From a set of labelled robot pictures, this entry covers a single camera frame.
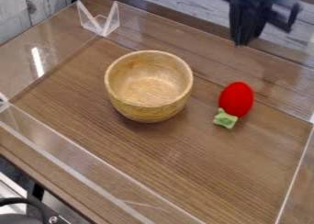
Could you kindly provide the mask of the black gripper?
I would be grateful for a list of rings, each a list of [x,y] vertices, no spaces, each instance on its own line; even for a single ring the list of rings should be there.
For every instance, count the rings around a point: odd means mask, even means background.
[[[292,31],[302,6],[300,0],[224,0],[230,3],[230,30],[237,46],[248,45],[266,24]]]

